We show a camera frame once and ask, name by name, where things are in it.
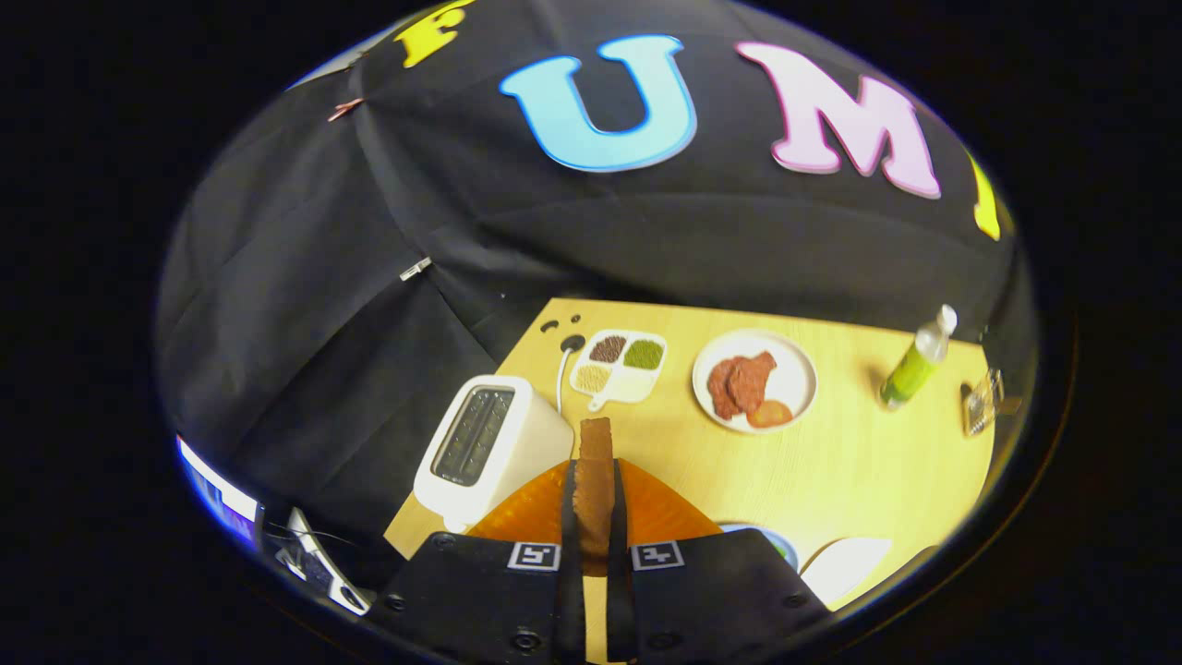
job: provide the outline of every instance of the bottle cap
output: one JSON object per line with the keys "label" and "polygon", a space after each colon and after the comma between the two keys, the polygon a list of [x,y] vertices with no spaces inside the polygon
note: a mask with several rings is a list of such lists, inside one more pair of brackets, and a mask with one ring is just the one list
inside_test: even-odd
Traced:
{"label": "bottle cap", "polygon": [[956,330],[956,309],[949,305],[942,305],[940,307],[940,313],[936,314],[936,325],[944,335],[952,335],[953,330]]}

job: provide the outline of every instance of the pink letter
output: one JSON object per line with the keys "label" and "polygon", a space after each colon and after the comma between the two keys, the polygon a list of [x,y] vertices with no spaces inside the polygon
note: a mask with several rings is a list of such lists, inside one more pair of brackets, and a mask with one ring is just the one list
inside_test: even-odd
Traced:
{"label": "pink letter", "polygon": [[772,156],[780,165],[800,172],[834,172],[840,168],[840,157],[825,144],[821,133],[824,115],[863,176],[875,172],[885,136],[891,146],[891,156],[883,162],[886,180],[904,191],[940,197],[940,183],[931,172],[931,155],[915,119],[915,107],[896,90],[864,76],[855,102],[795,51],[754,41],[739,43],[735,50],[764,66],[780,97],[784,138],[772,144]]}

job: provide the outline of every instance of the white toaster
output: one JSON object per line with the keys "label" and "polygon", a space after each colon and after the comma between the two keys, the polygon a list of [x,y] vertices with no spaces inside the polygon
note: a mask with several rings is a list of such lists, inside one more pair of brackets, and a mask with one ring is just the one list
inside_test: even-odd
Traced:
{"label": "white toaster", "polygon": [[541,472],[570,459],[574,431],[519,377],[474,377],[418,464],[415,497],[463,533]]}

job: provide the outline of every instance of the white tray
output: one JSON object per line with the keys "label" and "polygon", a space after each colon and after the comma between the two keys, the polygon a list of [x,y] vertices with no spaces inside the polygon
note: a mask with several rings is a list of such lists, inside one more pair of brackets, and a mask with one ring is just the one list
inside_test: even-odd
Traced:
{"label": "white tray", "polygon": [[[596,348],[596,345],[613,335],[624,339],[624,348],[621,350],[619,358],[617,358],[615,363],[599,363],[591,360],[591,352]],[[661,354],[661,363],[657,365],[656,370],[641,370],[637,367],[624,366],[624,357],[628,356],[629,347],[632,346],[632,343],[642,340],[656,343],[664,350],[664,353]],[[664,338],[652,334],[652,332],[613,328],[600,330],[596,332],[595,337],[591,338],[586,346],[583,347],[583,351],[579,354],[579,360],[574,364],[574,367],[571,369],[571,376],[567,383],[574,392],[591,397],[591,403],[587,404],[587,411],[591,413],[599,411],[603,409],[603,405],[609,402],[636,404],[643,402],[652,392],[652,387],[656,386],[657,378],[661,377],[661,370],[664,369],[664,361],[668,358],[669,344],[665,343]],[[574,383],[579,376],[579,370],[589,365],[604,367],[611,372],[611,377],[608,378],[608,383],[598,393],[589,393],[579,389]]]}

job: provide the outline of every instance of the yellow letter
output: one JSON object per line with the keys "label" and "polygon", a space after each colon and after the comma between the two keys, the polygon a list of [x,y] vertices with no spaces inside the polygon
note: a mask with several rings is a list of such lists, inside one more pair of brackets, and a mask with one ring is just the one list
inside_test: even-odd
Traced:
{"label": "yellow letter", "polygon": [[459,33],[443,32],[442,28],[460,25],[460,21],[463,20],[463,9],[460,7],[473,2],[475,0],[448,2],[398,33],[394,40],[402,41],[402,45],[407,47],[407,61],[402,66],[410,69],[417,65],[455,39]]}
{"label": "yellow letter", "polygon": [[976,176],[978,202],[973,207],[976,227],[983,230],[989,237],[998,240],[1001,237],[1001,228],[998,226],[998,206],[993,200],[993,187],[989,185],[989,181],[985,177],[985,172],[981,171],[981,167],[976,165],[976,159],[973,158],[973,155],[969,155],[968,161],[973,164],[973,175]]}

